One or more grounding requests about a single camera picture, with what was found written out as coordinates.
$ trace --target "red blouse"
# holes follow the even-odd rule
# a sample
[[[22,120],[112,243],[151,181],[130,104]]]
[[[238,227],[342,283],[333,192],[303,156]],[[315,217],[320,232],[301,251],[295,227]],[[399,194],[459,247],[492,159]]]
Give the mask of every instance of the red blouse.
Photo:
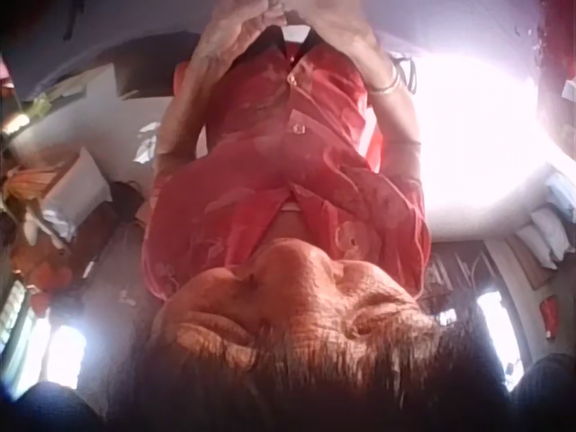
[[[249,259],[293,202],[333,259],[372,262],[419,294],[430,253],[421,184],[377,174],[358,153],[367,94],[346,57],[322,44],[293,67],[271,48],[232,69],[213,101],[213,151],[157,179],[143,248],[157,297],[169,298],[202,271]],[[390,158],[406,164],[407,150],[418,157],[416,143],[394,146],[386,166],[394,166]]]

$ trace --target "dark hair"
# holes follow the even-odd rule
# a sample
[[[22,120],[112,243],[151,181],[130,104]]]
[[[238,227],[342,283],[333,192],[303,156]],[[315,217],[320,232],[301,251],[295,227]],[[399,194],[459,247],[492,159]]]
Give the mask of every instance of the dark hair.
[[[483,318],[383,338],[353,367],[325,345],[306,360],[289,345],[249,371],[173,341],[140,344],[107,413],[118,431],[509,430],[509,395]]]

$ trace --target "hand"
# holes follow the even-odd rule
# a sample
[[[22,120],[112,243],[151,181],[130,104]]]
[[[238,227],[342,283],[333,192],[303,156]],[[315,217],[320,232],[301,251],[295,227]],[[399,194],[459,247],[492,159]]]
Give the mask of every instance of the hand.
[[[361,0],[284,0],[318,35],[348,56],[376,49],[377,40],[365,19]]]
[[[286,25],[282,4],[270,7],[268,0],[218,0],[194,55],[231,66],[271,25]]]

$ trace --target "silver bangle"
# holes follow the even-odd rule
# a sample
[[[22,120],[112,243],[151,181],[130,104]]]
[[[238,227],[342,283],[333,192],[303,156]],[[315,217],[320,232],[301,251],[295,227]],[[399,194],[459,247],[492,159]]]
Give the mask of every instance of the silver bangle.
[[[392,67],[394,68],[394,79],[392,80],[392,84],[388,85],[385,88],[373,88],[368,86],[367,90],[370,96],[389,95],[398,88],[401,82],[400,72],[398,72],[398,68],[396,66]]]

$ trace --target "bracelet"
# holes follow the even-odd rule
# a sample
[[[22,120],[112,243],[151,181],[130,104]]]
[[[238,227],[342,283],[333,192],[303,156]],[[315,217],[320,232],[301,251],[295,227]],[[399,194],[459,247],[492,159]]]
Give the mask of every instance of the bracelet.
[[[398,72],[398,68],[396,66],[392,67],[394,68],[394,79],[392,80],[392,84],[385,88],[373,88],[368,86],[367,89],[370,96],[389,95],[398,88],[401,81],[400,72]]]

